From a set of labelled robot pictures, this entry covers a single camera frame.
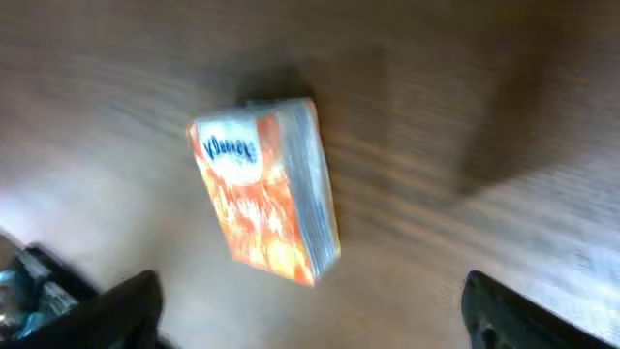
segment brand logo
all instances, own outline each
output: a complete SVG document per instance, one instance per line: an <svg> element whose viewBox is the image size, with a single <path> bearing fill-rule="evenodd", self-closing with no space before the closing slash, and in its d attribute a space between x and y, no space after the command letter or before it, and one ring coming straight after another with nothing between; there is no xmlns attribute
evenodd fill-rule
<svg viewBox="0 0 620 349"><path fill-rule="evenodd" d="M253 143L244 140L218 140L215 136L211 136L204 142L204 149L212 161L220 156L228 155L239 162L249 164L257 162L256 147Z"/></svg>

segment wood grain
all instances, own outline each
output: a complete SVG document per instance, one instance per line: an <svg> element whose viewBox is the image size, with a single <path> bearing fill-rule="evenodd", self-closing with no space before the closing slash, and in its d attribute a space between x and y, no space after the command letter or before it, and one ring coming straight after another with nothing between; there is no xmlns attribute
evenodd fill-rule
<svg viewBox="0 0 620 349"><path fill-rule="evenodd" d="M469 270L620 344L611 0L5 0L0 227L102 288L165 285L182 348L467 348ZM236 264L186 122L318 103L343 254Z"/></svg>

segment small package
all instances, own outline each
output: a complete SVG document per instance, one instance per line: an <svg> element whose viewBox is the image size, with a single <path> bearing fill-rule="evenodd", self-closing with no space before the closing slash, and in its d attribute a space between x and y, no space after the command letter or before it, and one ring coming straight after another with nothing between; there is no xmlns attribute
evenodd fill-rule
<svg viewBox="0 0 620 349"><path fill-rule="evenodd" d="M188 136L233 257L313 285L340 256L313 102L211 113Z"/></svg>

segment wooden surface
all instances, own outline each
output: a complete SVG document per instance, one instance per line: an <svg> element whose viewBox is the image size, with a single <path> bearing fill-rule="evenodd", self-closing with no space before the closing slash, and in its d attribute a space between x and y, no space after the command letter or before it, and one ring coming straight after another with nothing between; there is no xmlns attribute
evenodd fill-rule
<svg viewBox="0 0 620 349"><path fill-rule="evenodd" d="M103 288L155 269L182 348L467 348L485 271L620 344L617 1L5 0L0 227ZM234 263L189 118L314 94L342 259Z"/></svg>

